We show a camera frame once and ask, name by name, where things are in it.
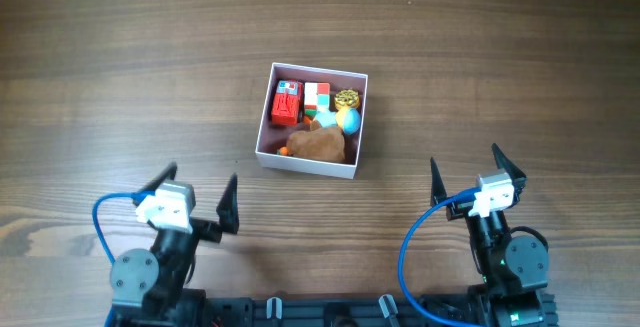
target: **stuffed animal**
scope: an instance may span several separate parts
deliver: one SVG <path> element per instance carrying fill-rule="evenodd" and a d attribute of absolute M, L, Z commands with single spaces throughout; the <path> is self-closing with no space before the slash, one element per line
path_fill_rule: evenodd
<path fill-rule="evenodd" d="M 323 162 L 343 163 L 344 136 L 338 126 L 322 128 L 317 121 L 311 131 L 298 131 L 289 136 L 286 154 Z"/>

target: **ball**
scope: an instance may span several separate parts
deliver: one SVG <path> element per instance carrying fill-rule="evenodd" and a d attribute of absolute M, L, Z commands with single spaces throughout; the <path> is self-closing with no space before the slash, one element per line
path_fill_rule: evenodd
<path fill-rule="evenodd" d="M 336 113 L 336 122 L 344 134 L 351 135 L 360 129 L 360 114 L 353 108 L 344 107 Z"/>

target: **white box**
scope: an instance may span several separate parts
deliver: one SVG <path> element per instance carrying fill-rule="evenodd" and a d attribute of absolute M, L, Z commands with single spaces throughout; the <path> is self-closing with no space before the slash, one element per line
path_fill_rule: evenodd
<path fill-rule="evenodd" d="M 320 162 L 276 154 L 278 148 L 287 144 L 287 138 L 291 133 L 309 130 L 309 126 L 304 123 L 291 127 L 277 126 L 271 123 L 271 106 L 275 96 L 275 87 L 278 81 L 287 79 L 301 82 L 327 82 L 331 85 L 332 96 L 336 92 L 346 89 L 352 89 L 360 93 L 360 107 L 358 108 L 358 112 L 362 116 L 360 129 L 351 136 L 345 136 L 345 163 Z M 258 142 L 256 143 L 256 157 L 258 157 L 260 164 L 263 167 L 353 178 L 360 159 L 360 143 L 362 141 L 362 127 L 364 126 L 364 112 L 367 102 L 367 82 L 368 76 L 366 74 L 273 63 L 271 65 L 267 97 L 262 110 Z"/>

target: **wooden surface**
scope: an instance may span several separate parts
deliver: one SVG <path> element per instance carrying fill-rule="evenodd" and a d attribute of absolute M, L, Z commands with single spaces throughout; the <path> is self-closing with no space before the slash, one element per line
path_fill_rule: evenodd
<path fill-rule="evenodd" d="M 562 326 L 640 320 L 640 0 L 0 0 L 0 325 L 96 326 L 109 263 L 97 197 L 175 160 L 195 215 L 240 178 L 240 234 L 203 243 L 191 287 L 264 298 L 400 293 L 396 257 L 427 208 L 429 157 L 451 192 L 528 174 L 507 213 L 551 243 Z M 354 181 L 261 168 L 272 62 L 369 75 Z M 101 210 L 114 253 L 154 233 Z M 427 221 L 410 288 L 481 282 L 463 222 Z"/>

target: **blue cable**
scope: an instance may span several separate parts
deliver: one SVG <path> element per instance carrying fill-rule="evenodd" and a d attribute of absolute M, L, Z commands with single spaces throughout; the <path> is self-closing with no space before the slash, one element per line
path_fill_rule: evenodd
<path fill-rule="evenodd" d="M 93 210 L 91 211 L 91 216 L 93 217 L 93 226 L 96 228 L 96 233 L 98 234 L 98 239 L 100 240 L 100 244 L 102 244 L 102 248 L 104 248 L 104 252 L 107 254 L 109 258 L 109 262 L 113 264 L 115 262 L 115 258 L 107 246 L 107 241 L 104 239 L 104 234 L 102 233 L 102 229 L 100 228 L 100 222 L 98 222 L 98 207 L 100 204 L 108 199 L 112 198 L 131 198 L 136 202 L 142 202 L 147 196 L 152 195 L 154 192 L 119 192 L 119 193 L 110 193 L 108 195 L 104 195 L 96 201 L 93 205 Z M 111 320 L 113 319 L 113 308 L 109 311 L 109 315 L 107 315 L 107 320 L 104 322 L 105 327 L 111 326 Z"/>
<path fill-rule="evenodd" d="M 418 301 L 416 301 L 416 299 L 413 298 L 413 296 L 409 292 L 409 289 L 407 288 L 407 284 L 404 282 L 404 257 L 407 252 L 407 246 L 409 246 L 409 241 L 411 240 L 413 233 L 416 231 L 416 229 L 418 229 L 418 227 L 420 227 L 422 222 L 424 222 L 433 212 L 456 201 L 474 199 L 475 198 L 474 193 L 479 191 L 480 191 L 479 188 L 470 188 L 468 190 L 464 190 L 458 193 L 453 197 L 447 198 L 446 200 L 431 207 L 427 212 L 425 212 L 425 214 L 423 214 L 420 218 L 418 218 L 418 220 L 416 221 L 416 223 L 413 224 L 413 226 L 411 226 L 411 228 L 409 229 L 409 232 L 407 232 L 407 236 L 404 238 L 404 242 L 402 242 L 402 247 L 400 248 L 400 255 L 398 256 L 398 282 L 400 283 L 400 288 L 402 289 L 402 293 L 404 293 L 404 296 L 407 299 L 407 301 L 409 301 L 409 303 L 413 306 L 413 308 L 415 308 L 418 312 L 420 312 L 420 314 L 433 320 L 434 322 L 438 322 L 443 325 L 454 326 L 454 327 L 483 327 L 483 326 L 475 325 L 471 323 L 458 322 L 458 321 L 441 318 L 424 309 L 420 305 L 420 303 L 418 303 Z"/>

